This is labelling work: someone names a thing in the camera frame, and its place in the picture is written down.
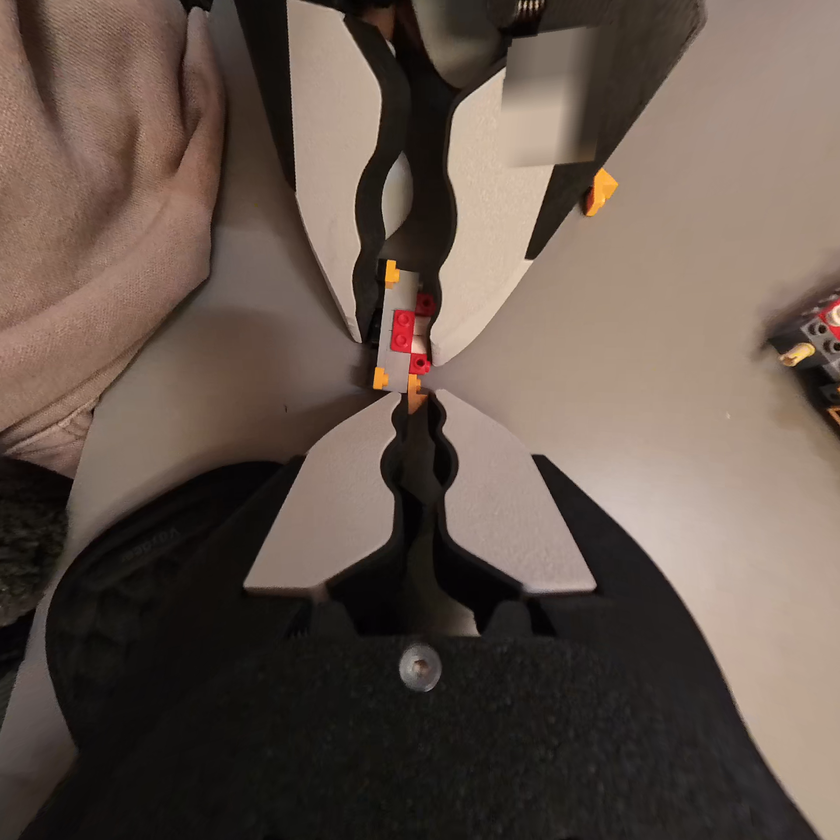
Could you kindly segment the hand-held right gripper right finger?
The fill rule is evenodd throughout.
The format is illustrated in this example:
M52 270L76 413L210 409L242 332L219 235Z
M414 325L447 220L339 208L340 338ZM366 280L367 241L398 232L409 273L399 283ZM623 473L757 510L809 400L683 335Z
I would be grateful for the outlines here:
M437 501L433 563L483 632L499 604L587 595L596 582L526 446L454 393L429 403Z

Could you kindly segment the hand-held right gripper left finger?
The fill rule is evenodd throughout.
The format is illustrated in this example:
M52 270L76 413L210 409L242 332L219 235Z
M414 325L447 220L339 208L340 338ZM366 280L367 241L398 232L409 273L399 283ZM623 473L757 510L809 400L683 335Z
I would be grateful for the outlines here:
M421 502L403 487L407 399L387 392L310 448L255 560L249 595L342 605L361 634L405 628Z

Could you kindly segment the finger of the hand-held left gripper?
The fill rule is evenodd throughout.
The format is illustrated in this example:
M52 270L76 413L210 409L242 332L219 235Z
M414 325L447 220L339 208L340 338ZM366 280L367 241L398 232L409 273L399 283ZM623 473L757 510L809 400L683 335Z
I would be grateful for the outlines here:
M533 231L553 164L509 166L501 151L507 69L457 97L448 119L445 173L455 232L437 272L440 304L429 330L432 362L446 364L497 314L529 269Z
M311 249L356 342L380 296L378 261L413 198L403 149L411 92L373 24L287 4L294 191Z

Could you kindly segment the orange lego piece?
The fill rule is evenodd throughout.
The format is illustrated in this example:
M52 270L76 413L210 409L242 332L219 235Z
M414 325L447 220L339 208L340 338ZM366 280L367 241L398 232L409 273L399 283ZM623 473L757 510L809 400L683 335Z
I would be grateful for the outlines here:
M586 217L596 215L614 195L618 181L605 169L595 173L591 185L581 200L581 207Z

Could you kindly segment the red white lego assembly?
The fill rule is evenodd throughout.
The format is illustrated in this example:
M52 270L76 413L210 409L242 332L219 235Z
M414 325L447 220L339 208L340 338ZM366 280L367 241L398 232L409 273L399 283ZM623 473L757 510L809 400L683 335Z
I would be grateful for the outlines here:
M419 274L394 259L380 259L377 279L383 296L371 323L372 387L404 395L414 415L427 399L422 379L432 368L429 330L437 305Z

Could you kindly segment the yellow lego car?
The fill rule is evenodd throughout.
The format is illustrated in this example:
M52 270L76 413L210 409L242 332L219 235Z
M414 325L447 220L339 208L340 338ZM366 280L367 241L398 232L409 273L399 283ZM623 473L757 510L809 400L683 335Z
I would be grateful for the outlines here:
M771 323L765 343L839 437L839 288L815 291Z

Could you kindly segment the person's black fleece jacket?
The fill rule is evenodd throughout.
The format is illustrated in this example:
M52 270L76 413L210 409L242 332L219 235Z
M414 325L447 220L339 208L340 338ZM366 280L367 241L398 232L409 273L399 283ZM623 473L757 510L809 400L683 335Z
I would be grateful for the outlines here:
M1 666L23 657L35 609L64 549L72 479L1 458Z

